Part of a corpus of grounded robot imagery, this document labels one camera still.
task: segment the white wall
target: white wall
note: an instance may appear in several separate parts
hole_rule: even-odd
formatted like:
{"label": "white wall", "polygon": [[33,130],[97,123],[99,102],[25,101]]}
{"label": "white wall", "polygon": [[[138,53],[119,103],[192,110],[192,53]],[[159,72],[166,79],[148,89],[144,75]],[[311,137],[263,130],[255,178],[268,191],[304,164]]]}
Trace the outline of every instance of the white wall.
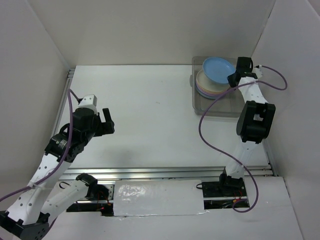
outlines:
{"label": "white wall", "polygon": [[275,0],[29,0],[68,63],[251,56]]}
{"label": "white wall", "polygon": [[314,10],[320,15],[320,1],[319,0],[308,0]]}
{"label": "white wall", "polygon": [[[319,239],[320,17],[307,0],[276,1],[253,60],[276,68],[288,80],[286,92],[263,89],[277,107],[268,142],[304,239]],[[265,76],[283,86],[275,74]]]}
{"label": "white wall", "polygon": [[26,2],[0,0],[1,196],[13,182],[26,184],[39,165],[67,72]]}

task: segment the white enclosure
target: white enclosure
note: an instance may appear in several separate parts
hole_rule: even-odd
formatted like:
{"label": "white enclosure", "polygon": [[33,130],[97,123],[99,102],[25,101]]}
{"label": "white enclosure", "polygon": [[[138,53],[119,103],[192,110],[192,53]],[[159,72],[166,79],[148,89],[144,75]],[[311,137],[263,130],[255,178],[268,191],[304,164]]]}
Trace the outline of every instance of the white enclosure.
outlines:
{"label": "white enclosure", "polygon": [[[118,131],[93,139],[74,168],[221,171],[228,158],[198,136],[190,64],[194,56],[246,56],[279,70],[289,86],[285,92],[261,87],[277,110],[267,148],[255,150],[249,167],[259,169],[255,176],[270,175],[270,161],[280,177],[257,177],[260,200],[251,213],[212,209],[127,218],[64,213],[45,239],[318,239],[319,14],[318,0],[0,0],[0,197],[27,184],[59,126],[57,115],[60,124],[68,121],[60,103],[70,85],[79,96],[96,94],[98,109],[110,108]],[[283,84],[267,70],[264,78]],[[170,85],[179,88],[176,95]],[[232,152],[236,122],[208,118],[205,137]],[[70,173],[64,176],[74,178]],[[246,187],[252,203],[248,179]],[[14,200],[1,202],[0,210]],[[2,229],[0,237],[12,239]]]}

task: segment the blue plate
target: blue plate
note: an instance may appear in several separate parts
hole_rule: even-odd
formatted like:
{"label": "blue plate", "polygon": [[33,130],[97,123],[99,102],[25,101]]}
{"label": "blue plate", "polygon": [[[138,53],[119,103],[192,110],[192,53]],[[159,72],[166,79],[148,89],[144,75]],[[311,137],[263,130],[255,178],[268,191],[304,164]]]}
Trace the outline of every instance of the blue plate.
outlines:
{"label": "blue plate", "polygon": [[204,74],[217,84],[229,84],[227,77],[234,74],[235,67],[220,57],[209,57],[202,65]]}

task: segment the white panel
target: white panel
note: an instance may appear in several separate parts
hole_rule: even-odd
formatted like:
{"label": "white panel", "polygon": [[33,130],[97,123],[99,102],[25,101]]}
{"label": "white panel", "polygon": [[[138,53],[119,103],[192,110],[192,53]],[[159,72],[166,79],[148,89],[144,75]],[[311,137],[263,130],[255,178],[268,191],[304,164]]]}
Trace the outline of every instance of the white panel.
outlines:
{"label": "white panel", "polygon": [[0,23],[0,182],[27,184],[49,141],[67,69],[25,1],[0,0]]}
{"label": "white panel", "polygon": [[203,214],[201,180],[116,181],[115,216],[165,216]]}
{"label": "white panel", "polygon": [[[320,17],[307,0],[278,0],[253,55],[288,80],[286,92],[262,91],[277,107],[268,142],[305,240],[320,235],[319,208],[311,203],[320,198],[319,40]],[[283,86],[276,74],[262,79]]]}
{"label": "white panel", "polygon": [[[281,177],[260,177],[257,182],[261,193],[280,201],[277,196],[284,184]],[[285,191],[280,194],[280,198],[288,197]],[[261,195],[263,202],[266,198],[267,194]],[[257,207],[249,213],[212,209],[205,214],[186,216],[104,217],[99,212],[63,213],[45,239],[302,240],[295,213],[288,203]]]}
{"label": "white panel", "polygon": [[[99,112],[110,109],[115,133],[93,138],[71,167],[224,167],[232,161],[199,137],[190,74],[191,66],[185,65],[77,66],[71,88],[79,97],[95,94]],[[68,122],[66,105],[60,127]],[[236,125],[234,118],[206,118],[202,131],[232,154],[239,144]],[[268,165],[262,144],[248,165]]]}
{"label": "white panel", "polygon": [[[259,189],[259,199],[255,208],[289,207],[290,197],[282,177],[257,176],[254,178]],[[252,205],[256,199],[256,188],[251,177],[244,179],[249,204]]]}
{"label": "white panel", "polygon": [[76,65],[251,56],[275,0],[29,0]]}

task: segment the black bracket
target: black bracket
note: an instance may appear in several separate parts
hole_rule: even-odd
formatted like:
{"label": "black bracket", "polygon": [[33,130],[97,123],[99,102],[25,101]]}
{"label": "black bracket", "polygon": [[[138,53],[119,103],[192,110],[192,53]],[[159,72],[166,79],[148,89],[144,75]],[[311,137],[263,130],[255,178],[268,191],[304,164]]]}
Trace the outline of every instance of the black bracket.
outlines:
{"label": "black bracket", "polygon": [[98,180],[87,173],[81,173],[75,178],[75,180],[82,181],[86,186],[88,186],[88,192],[85,196],[88,200],[97,199],[98,193],[101,193],[104,198],[109,196],[109,189],[102,184],[98,184]]}
{"label": "black bracket", "polygon": [[230,87],[238,86],[240,79],[244,77],[251,77],[258,79],[255,73],[252,73],[254,63],[251,57],[240,56],[236,62],[235,73],[227,77]]}
{"label": "black bracket", "polygon": [[204,181],[201,187],[197,186],[198,189],[202,189],[204,198],[220,198],[220,197],[242,197],[246,196],[245,184],[232,187],[230,185],[222,185],[220,181]]}
{"label": "black bracket", "polygon": [[8,211],[0,211],[0,227],[14,234],[21,240],[41,240],[50,230],[49,214],[40,214],[36,223],[23,225],[23,221],[14,221],[8,217]]}
{"label": "black bracket", "polygon": [[261,143],[269,135],[275,112],[274,104],[247,101],[237,122],[236,134],[244,143],[246,141]]}
{"label": "black bracket", "polygon": [[[100,114],[96,115],[93,110],[85,107],[77,108],[72,114],[73,128],[72,140],[66,162],[72,163],[93,137],[100,137],[115,132],[115,123],[111,119],[108,108],[102,109],[105,122],[101,121]],[[44,149],[45,154],[52,154],[60,161],[68,142],[70,124],[65,124],[58,134],[54,135]]]}
{"label": "black bracket", "polygon": [[219,176],[219,183],[222,188],[227,189],[241,189],[245,186],[244,179],[240,178],[232,178],[227,175],[226,168],[223,169],[223,172]]}

